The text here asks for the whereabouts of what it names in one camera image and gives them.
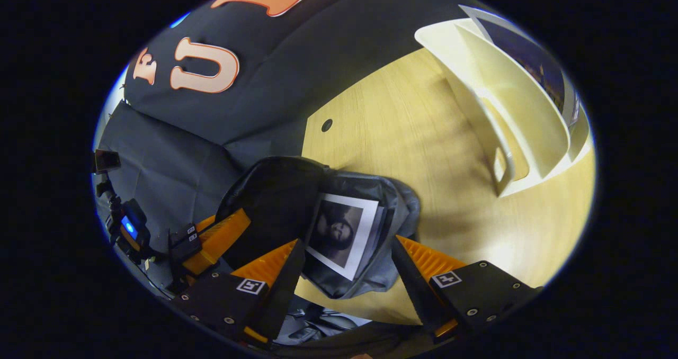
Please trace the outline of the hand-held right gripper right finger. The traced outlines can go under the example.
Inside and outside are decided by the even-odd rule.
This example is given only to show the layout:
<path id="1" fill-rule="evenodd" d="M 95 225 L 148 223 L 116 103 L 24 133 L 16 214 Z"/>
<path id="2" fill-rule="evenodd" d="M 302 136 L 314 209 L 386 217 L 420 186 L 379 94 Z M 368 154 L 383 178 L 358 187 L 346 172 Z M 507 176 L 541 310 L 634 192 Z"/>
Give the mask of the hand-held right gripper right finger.
<path id="1" fill-rule="evenodd" d="M 391 257 L 417 317 L 435 344 L 487 331 L 543 290 L 487 260 L 463 263 L 403 236 L 392 241 Z"/>

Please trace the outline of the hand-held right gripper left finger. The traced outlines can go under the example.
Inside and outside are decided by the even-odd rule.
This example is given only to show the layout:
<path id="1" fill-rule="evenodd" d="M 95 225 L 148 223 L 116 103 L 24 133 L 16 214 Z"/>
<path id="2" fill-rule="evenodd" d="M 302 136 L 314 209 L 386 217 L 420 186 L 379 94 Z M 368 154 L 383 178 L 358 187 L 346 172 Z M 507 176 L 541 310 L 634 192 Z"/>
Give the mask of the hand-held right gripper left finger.
<path id="1" fill-rule="evenodd" d="M 225 274 L 213 272 L 172 300 L 194 322 L 238 344 L 271 345 L 278 337 L 305 264 L 295 239 Z"/>

